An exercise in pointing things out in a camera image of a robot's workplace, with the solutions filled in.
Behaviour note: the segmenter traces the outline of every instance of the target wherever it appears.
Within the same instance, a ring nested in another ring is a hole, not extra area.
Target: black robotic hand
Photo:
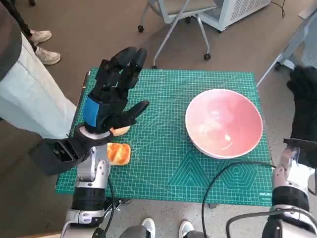
[[[96,84],[83,108],[84,123],[76,126],[73,136],[63,140],[44,139],[29,154],[47,175],[63,173],[86,160],[90,149],[112,139],[110,128],[136,123],[147,108],[141,101],[127,111],[128,91],[138,82],[147,51],[127,47],[110,60],[102,60]]]
[[[85,128],[90,133],[103,133],[110,128],[121,128],[136,123],[138,117],[149,105],[141,101],[128,111],[128,91],[138,82],[147,51],[127,47],[111,60],[103,60],[96,76],[96,85],[89,93],[84,106]]]
[[[302,149],[299,161],[317,167],[317,69],[296,66],[287,87],[294,94],[295,113],[289,146]]]

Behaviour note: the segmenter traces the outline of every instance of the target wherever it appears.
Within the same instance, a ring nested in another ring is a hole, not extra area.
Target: white sneaker
[[[178,237],[184,238],[187,235],[187,233],[193,230],[194,230],[193,225],[189,221],[184,221],[182,222],[182,224],[180,224]]]
[[[52,34],[50,31],[35,31],[31,30],[31,38],[30,40],[34,42],[34,45],[37,45],[38,43],[47,41],[49,38],[52,37]]]
[[[151,238],[155,238],[155,224],[152,218],[144,219],[141,225],[151,233]]]
[[[60,61],[59,53],[47,51],[41,47],[36,47],[35,54],[43,64],[51,65]]]

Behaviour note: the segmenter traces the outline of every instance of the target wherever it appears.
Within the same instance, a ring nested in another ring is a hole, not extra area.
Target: bowl rim
[[[241,97],[245,98],[245,99],[255,108],[256,112],[257,112],[258,115],[259,115],[260,122],[261,122],[261,133],[260,133],[260,135],[259,135],[259,138],[258,138],[257,142],[254,144],[254,146],[252,146],[251,149],[249,149],[248,151],[243,152],[243,153],[241,153],[241,154],[235,155],[235,156],[222,156],[222,155],[217,155],[217,154],[209,153],[208,151],[206,151],[206,150],[204,150],[203,148],[201,148],[201,147],[192,139],[192,137],[191,137],[191,135],[190,135],[190,132],[189,132],[189,129],[188,129],[188,109],[190,108],[191,104],[193,103],[193,101],[194,101],[198,96],[200,96],[201,94],[207,93],[207,92],[209,92],[209,91],[228,91],[228,92],[230,92],[230,93],[238,94],[238,95],[240,95]],[[259,144],[259,142],[260,142],[261,139],[262,139],[263,130],[264,130],[264,128],[263,128],[262,115],[261,115],[261,113],[259,112],[259,110],[257,109],[257,107],[250,101],[250,99],[248,99],[246,96],[244,96],[244,95],[242,95],[242,94],[240,94],[240,93],[238,93],[238,92],[235,92],[235,91],[232,91],[232,90],[229,90],[229,89],[221,89],[221,88],[215,88],[215,89],[206,90],[206,91],[204,91],[204,92],[201,92],[200,94],[198,94],[197,96],[195,96],[195,97],[192,99],[192,101],[188,104],[188,107],[187,107],[187,109],[186,109],[186,113],[185,113],[185,126],[186,126],[187,133],[188,133],[188,135],[189,135],[189,137],[190,137],[190,140],[191,140],[191,142],[195,145],[195,147],[197,147],[197,149],[198,149],[199,151],[201,151],[202,153],[204,153],[205,155],[208,155],[208,156],[210,156],[210,157],[214,157],[214,158],[217,158],[217,159],[233,159],[233,158],[237,158],[237,157],[240,157],[240,156],[243,156],[243,155],[248,154],[249,152],[251,152],[251,151]]]

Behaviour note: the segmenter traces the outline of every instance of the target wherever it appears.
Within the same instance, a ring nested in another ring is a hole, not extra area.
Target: wire
[[[205,238],[208,238],[208,236],[207,236],[207,232],[206,232],[206,226],[205,226],[205,218],[204,218],[204,214],[205,214],[205,203],[206,203],[206,200],[207,200],[207,197],[208,197],[208,195],[209,195],[209,191],[210,191],[210,189],[212,188],[212,186],[213,186],[213,184],[216,182],[216,180],[227,170],[227,169],[229,169],[230,167],[233,167],[233,166],[236,166],[236,165],[261,165],[261,166],[267,166],[267,167],[271,167],[271,168],[276,168],[276,166],[275,165],[272,165],[272,164],[269,164],[269,163],[265,163],[265,162],[259,162],[259,161],[239,161],[239,162],[235,162],[235,163],[232,163],[232,164],[230,164],[230,165],[228,165],[228,166],[226,166],[226,167],[224,167],[214,178],[213,178],[213,180],[211,181],[211,183],[209,184],[209,186],[208,186],[208,188],[207,188],[207,190],[206,190],[206,193],[205,193],[205,196],[204,196],[204,199],[203,199],[203,203],[202,203],[202,225],[203,225],[203,233],[204,233],[204,237]],[[317,172],[315,172],[315,182],[317,181]],[[310,188],[308,188],[308,191],[311,193],[311,194],[313,194],[313,195],[315,195],[316,196],[316,192],[313,192]],[[241,216],[245,216],[246,218],[247,217],[251,217],[251,216],[248,216],[248,215],[250,215],[251,213],[249,213],[249,214],[243,214],[243,215],[241,215]]]
[[[110,192],[111,192],[111,197],[112,197],[112,207],[111,207],[111,214],[110,214],[110,217],[109,217],[109,221],[108,221],[108,224],[105,228],[105,234],[107,233],[109,227],[110,227],[110,224],[111,224],[111,221],[112,221],[112,218],[113,218],[113,214],[114,214],[114,192],[113,192],[113,187],[112,187],[112,184],[111,184],[111,181],[110,181],[110,178],[108,177],[108,184],[109,184],[109,187],[110,187]]]
[[[272,216],[272,215],[279,215],[279,214],[283,214],[285,212],[298,212],[301,213],[305,216],[307,216],[308,218],[311,219],[311,221],[313,222],[313,224],[315,225],[315,227],[317,227],[317,221],[315,220],[315,218],[307,211],[305,210],[300,210],[300,209],[296,209],[296,208],[290,208],[290,209],[280,209],[280,210],[274,210],[274,211],[269,211],[269,212],[256,212],[256,213],[247,213],[247,214],[242,214],[242,215],[238,215],[236,217],[230,218],[227,223],[226,223],[226,234],[227,234],[227,238],[231,238],[230,235],[230,224],[240,220],[240,219],[245,219],[245,218],[250,218],[250,217],[262,217],[262,216]]]
[[[204,199],[203,199],[203,203],[202,203],[202,225],[203,225],[203,233],[204,233],[204,237],[208,238],[207,236],[207,232],[206,232],[206,226],[205,226],[205,219],[204,219],[204,211],[205,211],[205,203],[206,203],[206,199],[209,195],[209,191],[211,189],[211,187],[213,186],[213,184],[215,183],[215,181],[223,174],[223,172],[225,172],[227,169],[229,169],[232,166],[236,166],[236,165],[241,165],[241,164],[248,164],[248,165],[262,165],[262,166],[269,166],[272,168],[276,168],[274,165],[268,164],[268,163],[264,163],[264,162],[258,162],[258,161],[239,161],[239,162],[235,162],[232,163],[226,167],[224,167],[217,175],[216,177],[213,178],[213,180],[211,181],[211,183],[209,184],[209,187],[207,188],[207,191],[205,193]]]
[[[283,1],[282,6],[280,4],[278,4],[278,3],[276,3],[276,2],[273,2],[273,1],[271,1],[271,3],[279,6],[282,9],[282,19],[283,19],[285,17],[285,11],[284,11],[285,0]]]

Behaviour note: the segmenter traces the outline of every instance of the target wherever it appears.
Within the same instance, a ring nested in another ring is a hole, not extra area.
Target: white cabinet
[[[269,5],[271,0],[214,0],[214,2],[218,8],[202,13],[201,20],[223,31],[232,23]]]

